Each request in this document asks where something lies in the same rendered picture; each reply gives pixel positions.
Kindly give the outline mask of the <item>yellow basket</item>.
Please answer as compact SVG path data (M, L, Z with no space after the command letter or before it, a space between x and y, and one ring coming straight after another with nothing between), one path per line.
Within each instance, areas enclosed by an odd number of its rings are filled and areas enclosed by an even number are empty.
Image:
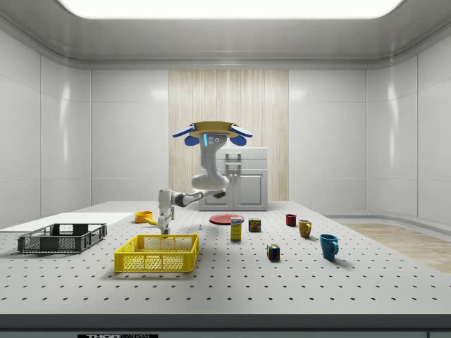
M139 234L114 253L116 272L189 272L199 253L199 235Z

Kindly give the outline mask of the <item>red plate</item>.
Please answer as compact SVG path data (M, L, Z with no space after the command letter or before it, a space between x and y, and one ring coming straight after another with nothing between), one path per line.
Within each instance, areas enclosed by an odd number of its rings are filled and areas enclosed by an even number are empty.
M232 225L232 219L237 218L240 223L244 221L244 217L237 214L217 214L209 218L209 222L215 225Z

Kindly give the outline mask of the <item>white cabinet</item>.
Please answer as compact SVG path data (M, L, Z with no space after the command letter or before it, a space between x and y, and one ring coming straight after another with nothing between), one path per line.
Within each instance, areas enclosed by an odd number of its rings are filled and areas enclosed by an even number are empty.
M229 180L226 195L199 202L201 211L265 211L268 208L266 147L223 147L216 153L218 171Z

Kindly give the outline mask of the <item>dark grey basket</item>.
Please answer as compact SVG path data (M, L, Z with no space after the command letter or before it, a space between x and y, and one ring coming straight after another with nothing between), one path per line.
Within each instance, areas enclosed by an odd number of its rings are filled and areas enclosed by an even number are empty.
M34 253L81 253L107 235L106 223L54 223L18 237L18 250Z

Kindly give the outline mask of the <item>blue mug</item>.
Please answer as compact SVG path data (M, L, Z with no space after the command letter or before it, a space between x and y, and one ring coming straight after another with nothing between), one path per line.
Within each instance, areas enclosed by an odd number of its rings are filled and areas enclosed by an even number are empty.
M323 257L327 260L333 260L339 252L338 238L331 234L322 234L320 236L320 244Z

